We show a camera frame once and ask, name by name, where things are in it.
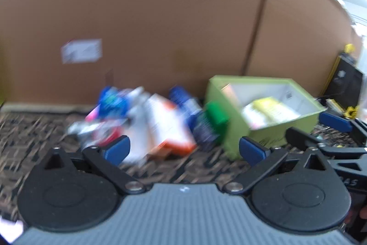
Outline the blue medicine bottle box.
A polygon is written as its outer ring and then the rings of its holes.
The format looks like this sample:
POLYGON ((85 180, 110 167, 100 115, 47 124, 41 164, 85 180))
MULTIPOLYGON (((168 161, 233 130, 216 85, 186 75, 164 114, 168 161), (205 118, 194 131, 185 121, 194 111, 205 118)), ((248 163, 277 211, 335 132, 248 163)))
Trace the blue medicine bottle box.
POLYGON ((119 89, 107 86, 98 99, 98 118, 125 118, 129 109, 127 96, 119 89))

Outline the orange white medicine box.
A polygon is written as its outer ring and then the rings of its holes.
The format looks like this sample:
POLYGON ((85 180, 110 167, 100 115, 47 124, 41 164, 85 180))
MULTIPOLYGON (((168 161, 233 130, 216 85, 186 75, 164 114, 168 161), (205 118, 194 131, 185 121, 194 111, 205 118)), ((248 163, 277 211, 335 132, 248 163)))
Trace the orange white medicine box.
POLYGON ((144 109, 150 135, 149 156, 160 159, 169 155, 184 157, 197 148, 189 127, 173 102, 154 94, 148 97, 144 109))

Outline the blue tablet box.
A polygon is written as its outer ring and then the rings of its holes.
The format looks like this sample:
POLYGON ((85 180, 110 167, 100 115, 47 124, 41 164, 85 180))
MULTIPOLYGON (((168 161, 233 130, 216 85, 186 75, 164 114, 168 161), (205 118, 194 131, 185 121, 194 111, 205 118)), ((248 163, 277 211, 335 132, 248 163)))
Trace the blue tablet box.
POLYGON ((197 100, 182 86, 172 87, 169 91, 169 99, 177 105, 187 126, 193 131, 197 118, 202 112, 197 100))

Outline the yellow green box inside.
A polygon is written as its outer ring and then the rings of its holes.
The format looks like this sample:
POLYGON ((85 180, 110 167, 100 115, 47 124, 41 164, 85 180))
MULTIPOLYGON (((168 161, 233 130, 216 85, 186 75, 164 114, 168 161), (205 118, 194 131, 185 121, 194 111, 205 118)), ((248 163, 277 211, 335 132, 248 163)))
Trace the yellow green box inside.
POLYGON ((301 115, 273 97, 256 99, 243 107, 242 116, 252 130, 290 122, 301 115))

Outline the light green open box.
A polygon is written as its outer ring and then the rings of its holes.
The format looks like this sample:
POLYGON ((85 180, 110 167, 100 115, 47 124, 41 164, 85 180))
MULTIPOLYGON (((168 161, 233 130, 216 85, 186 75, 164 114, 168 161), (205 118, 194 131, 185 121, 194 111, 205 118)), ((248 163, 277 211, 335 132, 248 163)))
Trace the light green open box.
POLYGON ((289 78, 215 75, 205 101, 217 104, 229 118, 222 146, 231 160, 240 157, 242 137, 266 148, 282 146, 288 128, 310 133, 326 110, 289 78))

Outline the white glove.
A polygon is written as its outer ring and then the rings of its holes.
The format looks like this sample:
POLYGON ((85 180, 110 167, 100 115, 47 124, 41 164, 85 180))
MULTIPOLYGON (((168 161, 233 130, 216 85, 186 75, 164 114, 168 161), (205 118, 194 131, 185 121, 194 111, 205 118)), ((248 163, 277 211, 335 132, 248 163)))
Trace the white glove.
POLYGON ((125 118, 98 118, 99 106, 95 107, 82 121, 73 122, 66 129, 67 135, 74 135, 80 144, 80 150, 90 146, 107 146, 118 137, 126 135, 130 139, 130 153, 122 163, 143 164, 147 159, 149 133, 144 103, 149 93, 142 86, 121 90, 129 100, 129 109, 125 118))

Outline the black yellow box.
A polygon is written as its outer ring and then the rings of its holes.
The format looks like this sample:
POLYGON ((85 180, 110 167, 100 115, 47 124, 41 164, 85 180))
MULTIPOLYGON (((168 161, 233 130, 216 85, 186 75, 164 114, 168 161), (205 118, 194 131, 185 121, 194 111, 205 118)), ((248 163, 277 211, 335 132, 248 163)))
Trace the black yellow box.
POLYGON ((320 97, 322 105, 347 119, 356 118, 363 85, 363 73, 352 56, 355 46, 346 44, 339 53, 320 97))

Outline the small green box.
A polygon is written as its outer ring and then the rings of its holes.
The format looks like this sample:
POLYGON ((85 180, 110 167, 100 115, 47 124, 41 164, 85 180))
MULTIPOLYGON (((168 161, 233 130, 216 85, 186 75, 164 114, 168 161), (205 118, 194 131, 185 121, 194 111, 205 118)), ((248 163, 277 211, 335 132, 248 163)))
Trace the small green box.
POLYGON ((226 111, 216 101, 205 104, 205 113, 213 132, 217 135, 217 144, 225 139, 230 119, 226 111))

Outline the dark blue slim box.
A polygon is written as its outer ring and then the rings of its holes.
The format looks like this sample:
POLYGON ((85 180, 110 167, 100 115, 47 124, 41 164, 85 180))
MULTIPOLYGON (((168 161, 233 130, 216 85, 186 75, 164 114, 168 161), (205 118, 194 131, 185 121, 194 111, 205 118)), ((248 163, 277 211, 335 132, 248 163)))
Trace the dark blue slim box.
POLYGON ((218 135, 212 128, 204 111, 197 116, 193 137, 197 146, 204 152, 211 151, 217 145, 218 135))

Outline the white shipping label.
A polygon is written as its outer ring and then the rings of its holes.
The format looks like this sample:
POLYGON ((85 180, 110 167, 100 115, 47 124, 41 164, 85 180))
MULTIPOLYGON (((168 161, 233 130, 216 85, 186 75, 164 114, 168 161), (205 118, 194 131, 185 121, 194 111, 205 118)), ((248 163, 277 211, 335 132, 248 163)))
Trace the white shipping label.
POLYGON ((102 57, 102 40, 71 40, 61 47, 63 64, 94 63, 102 57))

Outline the large brown cardboard box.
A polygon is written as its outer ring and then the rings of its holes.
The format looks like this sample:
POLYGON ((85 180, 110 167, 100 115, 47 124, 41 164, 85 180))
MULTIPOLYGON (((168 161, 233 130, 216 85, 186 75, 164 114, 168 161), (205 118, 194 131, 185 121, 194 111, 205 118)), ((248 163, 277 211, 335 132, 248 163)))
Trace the large brown cardboard box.
POLYGON ((1 0, 1 98, 93 104, 106 85, 196 96, 215 75, 291 78, 318 96, 361 39, 339 0, 1 0), (94 63, 63 64, 101 39, 94 63))

